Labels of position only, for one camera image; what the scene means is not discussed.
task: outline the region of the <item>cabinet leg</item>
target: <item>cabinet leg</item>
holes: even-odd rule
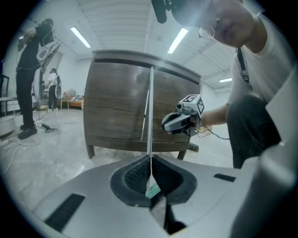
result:
[[[88,153],[89,159],[92,159],[93,156],[95,155],[94,147],[92,145],[86,145],[86,146],[87,146],[87,153]]]
[[[185,153],[186,153],[186,150],[185,151],[180,151],[178,156],[177,156],[177,159],[179,160],[183,160],[184,156],[185,156]]]

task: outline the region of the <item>table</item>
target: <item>table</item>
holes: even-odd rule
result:
[[[17,97],[3,97],[3,98],[0,98],[0,102],[15,101],[17,99],[18,99]],[[5,104],[5,112],[4,113],[5,113],[5,116],[6,116],[6,113],[7,113],[6,104]]]

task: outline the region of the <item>black shoe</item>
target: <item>black shoe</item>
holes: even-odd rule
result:
[[[34,127],[34,128],[26,128],[24,131],[22,131],[19,135],[18,135],[18,138],[19,139],[26,139],[28,138],[29,136],[32,136],[34,134],[37,133],[37,129]]]
[[[22,131],[24,131],[26,128],[27,128],[27,127],[26,127],[25,125],[21,125],[21,126],[20,126],[20,129],[21,129]]]

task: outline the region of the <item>person in black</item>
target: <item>person in black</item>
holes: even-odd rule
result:
[[[55,95],[55,89],[57,86],[61,86],[61,80],[60,76],[57,73],[57,70],[55,68],[52,68],[50,72],[50,76],[48,78],[48,84],[46,88],[49,87],[49,93],[48,93],[48,110],[47,112],[50,112],[51,110],[57,111],[57,98]]]
[[[39,44],[40,46],[45,46],[54,41],[53,37],[53,20],[45,19],[40,26],[28,30],[19,41],[18,51],[22,50],[25,44],[27,45],[16,69],[17,98],[20,111],[23,114],[24,123],[24,125],[21,126],[23,131],[19,134],[19,139],[25,139],[37,133],[33,121],[31,97],[34,74],[40,67],[36,55],[38,53]]]

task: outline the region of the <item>black strap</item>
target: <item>black strap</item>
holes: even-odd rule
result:
[[[238,48],[236,50],[236,52],[237,52],[237,57],[238,57],[238,60],[239,60],[239,63],[240,63],[240,67],[241,67],[241,76],[242,76],[243,80],[246,83],[248,83],[248,85],[252,89],[251,84],[250,84],[250,78],[248,76],[248,72],[245,69],[244,58],[243,58],[243,55],[242,55],[241,48]]]

